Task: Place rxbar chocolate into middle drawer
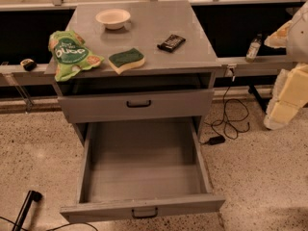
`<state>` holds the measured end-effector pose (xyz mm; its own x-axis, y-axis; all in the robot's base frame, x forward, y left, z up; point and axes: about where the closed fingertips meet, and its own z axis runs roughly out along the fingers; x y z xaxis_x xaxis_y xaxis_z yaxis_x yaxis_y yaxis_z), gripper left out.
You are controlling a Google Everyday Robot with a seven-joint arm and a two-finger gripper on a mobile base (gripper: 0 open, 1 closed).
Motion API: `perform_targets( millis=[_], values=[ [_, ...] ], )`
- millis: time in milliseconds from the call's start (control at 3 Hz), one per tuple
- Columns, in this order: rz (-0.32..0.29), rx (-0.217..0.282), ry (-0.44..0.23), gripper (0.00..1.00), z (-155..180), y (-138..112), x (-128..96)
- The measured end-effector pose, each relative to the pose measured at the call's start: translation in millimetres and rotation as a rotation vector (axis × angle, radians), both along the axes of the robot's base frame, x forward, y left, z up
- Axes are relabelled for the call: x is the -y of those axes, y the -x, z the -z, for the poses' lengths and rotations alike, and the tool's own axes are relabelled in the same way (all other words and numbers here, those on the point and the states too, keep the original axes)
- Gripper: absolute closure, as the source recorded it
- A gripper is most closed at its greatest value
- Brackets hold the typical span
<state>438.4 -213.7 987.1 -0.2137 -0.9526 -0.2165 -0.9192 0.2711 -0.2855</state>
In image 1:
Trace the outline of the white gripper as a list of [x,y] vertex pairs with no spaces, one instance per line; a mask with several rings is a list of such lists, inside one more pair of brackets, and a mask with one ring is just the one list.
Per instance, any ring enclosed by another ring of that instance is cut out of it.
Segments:
[[[279,27],[264,41],[270,48],[285,48],[292,21]],[[299,63],[292,70],[282,69],[276,78],[264,125],[270,130],[285,127],[308,103],[308,64]]]

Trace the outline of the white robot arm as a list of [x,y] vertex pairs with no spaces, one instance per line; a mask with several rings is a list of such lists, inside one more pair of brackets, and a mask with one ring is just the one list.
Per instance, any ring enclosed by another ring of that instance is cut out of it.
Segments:
[[266,38],[265,46],[285,48],[287,58],[296,63],[292,70],[282,69],[274,83],[264,125],[276,130],[288,125],[308,103],[308,2]]

